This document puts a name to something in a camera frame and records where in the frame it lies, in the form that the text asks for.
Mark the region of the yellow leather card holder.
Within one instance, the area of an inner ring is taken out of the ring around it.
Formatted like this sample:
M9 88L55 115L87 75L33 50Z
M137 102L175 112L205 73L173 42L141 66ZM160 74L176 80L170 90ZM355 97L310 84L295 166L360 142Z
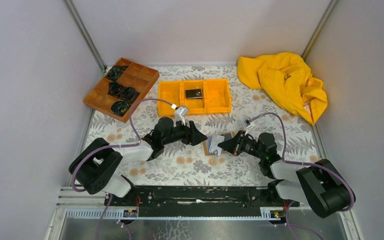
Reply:
M203 142L204 154L206 156L220 156L224 150L218 144L230 140L234 137L234 132L214 133L207 135L207 139Z

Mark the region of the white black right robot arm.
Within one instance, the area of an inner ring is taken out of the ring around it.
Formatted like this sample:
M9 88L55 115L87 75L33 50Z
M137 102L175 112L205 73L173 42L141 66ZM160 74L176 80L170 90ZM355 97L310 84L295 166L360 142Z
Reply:
M273 206L295 201L310 206L317 216L326 218L348 211L356 202L353 190L328 159L315 163L284 160L271 133L263 132L254 139L240 130L217 146L234 156L246 153L259 159L261 172L272 179L267 185L266 198Z

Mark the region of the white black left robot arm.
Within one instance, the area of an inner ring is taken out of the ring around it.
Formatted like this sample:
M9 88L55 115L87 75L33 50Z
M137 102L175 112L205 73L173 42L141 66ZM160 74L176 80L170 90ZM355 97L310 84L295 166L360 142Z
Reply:
M174 122L162 117L150 133L137 143L111 145L102 137L96 138L69 166L72 180L81 185L81 191L90 195L99 192L112 194L124 206L135 200L133 184L116 171L120 164L150 161L159 157L165 145L182 142L196 146L207 140L193 121Z

